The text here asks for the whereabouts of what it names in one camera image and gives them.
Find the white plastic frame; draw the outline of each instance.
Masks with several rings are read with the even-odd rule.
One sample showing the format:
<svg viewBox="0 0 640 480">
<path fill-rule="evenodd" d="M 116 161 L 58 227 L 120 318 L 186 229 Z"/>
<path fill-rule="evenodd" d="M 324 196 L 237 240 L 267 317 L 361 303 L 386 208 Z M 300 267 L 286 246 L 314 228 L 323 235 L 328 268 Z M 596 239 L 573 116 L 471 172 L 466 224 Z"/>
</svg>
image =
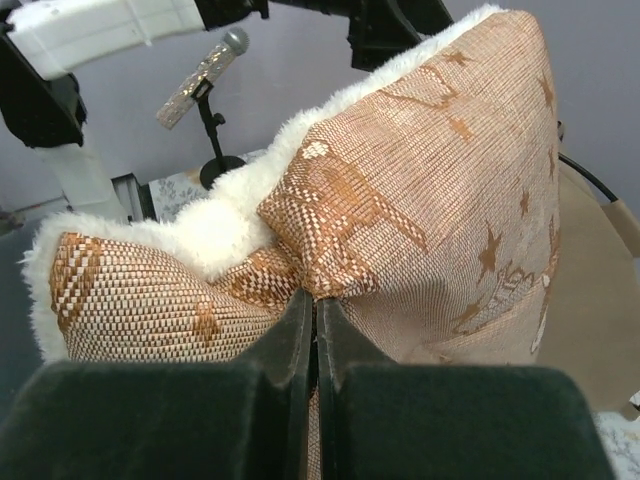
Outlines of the white plastic frame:
<svg viewBox="0 0 640 480">
<path fill-rule="evenodd" d="M 9 38 L 45 80 L 157 38 L 205 29 L 194 0 L 50 0 L 11 12 Z"/>
</svg>

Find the woven pillow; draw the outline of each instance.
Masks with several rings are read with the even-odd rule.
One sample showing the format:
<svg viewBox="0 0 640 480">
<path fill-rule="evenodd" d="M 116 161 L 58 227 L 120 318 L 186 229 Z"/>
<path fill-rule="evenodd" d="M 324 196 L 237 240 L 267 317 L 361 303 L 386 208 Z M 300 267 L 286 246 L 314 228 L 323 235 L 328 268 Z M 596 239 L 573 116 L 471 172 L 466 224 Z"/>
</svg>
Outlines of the woven pillow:
<svg viewBox="0 0 640 480">
<path fill-rule="evenodd" d="M 313 125 L 258 212 L 392 358 L 530 363 L 558 258 L 555 109 L 536 20 L 492 15 Z"/>
<path fill-rule="evenodd" d="M 399 361 L 532 362 L 555 124 L 536 21 L 483 7 L 300 114 L 174 224 L 45 221 L 25 266 L 43 358 L 231 358 L 302 285 Z"/>
</svg>

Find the sparkly microphone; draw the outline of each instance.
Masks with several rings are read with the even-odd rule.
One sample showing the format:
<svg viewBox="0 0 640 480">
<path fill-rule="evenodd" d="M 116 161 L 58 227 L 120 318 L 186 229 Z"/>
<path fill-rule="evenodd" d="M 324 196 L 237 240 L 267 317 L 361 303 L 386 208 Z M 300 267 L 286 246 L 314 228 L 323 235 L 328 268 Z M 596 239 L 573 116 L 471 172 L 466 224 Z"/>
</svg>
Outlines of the sparkly microphone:
<svg viewBox="0 0 640 480">
<path fill-rule="evenodd" d="M 249 48 L 249 36 L 240 27 L 225 33 L 222 42 L 207 55 L 169 101 L 156 114 L 160 124 L 171 130 L 200 99 L 213 88 L 222 72 Z"/>
</svg>

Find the white faux fur trim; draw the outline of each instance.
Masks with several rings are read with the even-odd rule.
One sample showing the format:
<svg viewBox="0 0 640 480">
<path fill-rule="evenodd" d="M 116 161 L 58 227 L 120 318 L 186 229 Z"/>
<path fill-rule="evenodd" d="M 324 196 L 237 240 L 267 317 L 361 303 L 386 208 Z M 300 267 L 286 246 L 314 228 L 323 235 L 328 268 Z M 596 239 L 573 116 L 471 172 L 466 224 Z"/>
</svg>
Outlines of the white faux fur trim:
<svg viewBox="0 0 640 480">
<path fill-rule="evenodd" d="M 161 249 L 212 281 L 273 240 L 256 210 L 284 174 L 309 128 L 344 111 L 366 95 L 415 70 L 442 48 L 490 15 L 504 11 L 485 5 L 464 19 L 398 55 L 362 82 L 337 92 L 322 107 L 300 112 L 287 122 L 265 154 L 222 176 L 209 198 L 185 207 L 171 224 L 122 225 L 85 214 L 59 214 L 42 222 L 33 249 L 25 253 L 23 275 L 31 291 L 31 325 L 45 362 L 68 358 L 64 338 L 51 310 L 49 273 L 60 236 L 78 232 Z"/>
</svg>

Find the white wall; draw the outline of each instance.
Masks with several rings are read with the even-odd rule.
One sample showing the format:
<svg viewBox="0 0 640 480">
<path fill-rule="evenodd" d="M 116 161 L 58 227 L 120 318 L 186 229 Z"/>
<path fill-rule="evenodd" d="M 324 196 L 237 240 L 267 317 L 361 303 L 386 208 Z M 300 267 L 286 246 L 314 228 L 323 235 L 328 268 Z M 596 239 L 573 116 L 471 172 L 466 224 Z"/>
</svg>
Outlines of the white wall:
<svg viewBox="0 0 640 480">
<path fill-rule="evenodd" d="M 445 0 L 455 18 L 480 0 Z M 640 215 L 640 2 L 502 0 L 533 12 L 545 31 L 576 160 L 601 177 Z M 280 124 L 322 103 L 363 73 L 349 68 L 348 22 L 315 12 L 271 6 L 271 19 L 242 23 L 249 52 L 221 77 L 213 106 L 225 115 L 223 149 L 230 154 L 266 146 Z M 112 176 L 133 171 L 142 182 L 207 161 L 211 147 L 194 110 L 171 132 L 156 110 L 221 37 L 209 32 L 159 42 L 79 69 L 89 127 Z M 0 122 L 0 197 L 19 208 L 60 194 L 57 183 Z"/>
<path fill-rule="evenodd" d="M 364 76 L 349 67 L 348 20 L 271 5 L 271 18 L 241 23 L 249 51 L 216 82 L 214 111 L 223 151 L 240 154 L 267 146 L 281 124 L 298 110 L 323 103 L 337 89 Z M 224 29 L 173 37 L 78 69 L 93 143 L 114 177 L 134 172 L 140 182 L 201 165 L 213 157 L 196 108 L 172 130 L 156 111 Z M 32 151 L 0 122 L 0 196 L 17 209 L 61 195 L 55 178 Z"/>
</svg>

